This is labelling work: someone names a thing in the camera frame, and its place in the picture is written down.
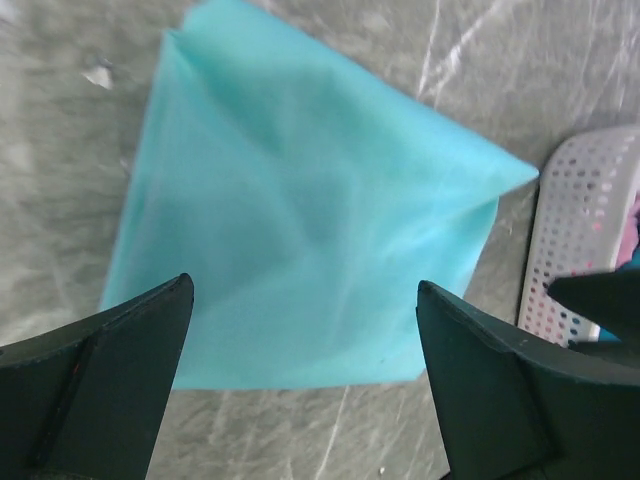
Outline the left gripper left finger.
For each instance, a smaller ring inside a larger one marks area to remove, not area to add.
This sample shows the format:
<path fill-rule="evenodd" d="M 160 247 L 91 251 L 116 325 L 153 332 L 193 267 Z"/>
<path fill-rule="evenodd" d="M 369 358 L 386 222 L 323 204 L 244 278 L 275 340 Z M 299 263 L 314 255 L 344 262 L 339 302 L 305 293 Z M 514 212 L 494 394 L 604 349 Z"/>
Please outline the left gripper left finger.
<path fill-rule="evenodd" d="M 187 274 L 1 349 L 4 479 L 145 478 L 188 331 Z"/>

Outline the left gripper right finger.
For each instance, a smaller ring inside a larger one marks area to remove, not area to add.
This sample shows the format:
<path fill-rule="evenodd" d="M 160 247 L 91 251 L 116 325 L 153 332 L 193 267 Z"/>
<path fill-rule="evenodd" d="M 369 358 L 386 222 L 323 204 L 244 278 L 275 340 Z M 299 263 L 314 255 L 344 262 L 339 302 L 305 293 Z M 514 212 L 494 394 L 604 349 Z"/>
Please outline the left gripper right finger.
<path fill-rule="evenodd" d="M 635 479 L 639 342 L 570 348 L 420 283 L 420 340 L 452 479 Z"/>

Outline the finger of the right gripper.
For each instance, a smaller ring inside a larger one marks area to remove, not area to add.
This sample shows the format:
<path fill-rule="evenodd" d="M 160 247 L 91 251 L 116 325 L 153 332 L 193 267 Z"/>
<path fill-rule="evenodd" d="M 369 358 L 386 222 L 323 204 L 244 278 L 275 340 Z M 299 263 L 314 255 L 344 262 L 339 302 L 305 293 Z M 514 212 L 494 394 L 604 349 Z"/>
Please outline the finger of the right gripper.
<path fill-rule="evenodd" d="M 547 293 L 622 342 L 639 342 L 638 269 L 559 277 Z"/>

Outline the turquoise t-shirt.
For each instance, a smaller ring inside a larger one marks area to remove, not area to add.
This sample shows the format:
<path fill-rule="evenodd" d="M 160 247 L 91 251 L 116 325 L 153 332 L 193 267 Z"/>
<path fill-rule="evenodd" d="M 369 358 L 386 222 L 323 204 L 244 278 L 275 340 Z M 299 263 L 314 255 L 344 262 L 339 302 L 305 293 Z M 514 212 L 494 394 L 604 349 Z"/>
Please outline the turquoise t-shirt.
<path fill-rule="evenodd" d="M 178 389 L 411 381 L 418 284 L 462 295 L 537 174 L 264 10 L 205 2 L 164 37 L 101 305 L 190 275 Z"/>

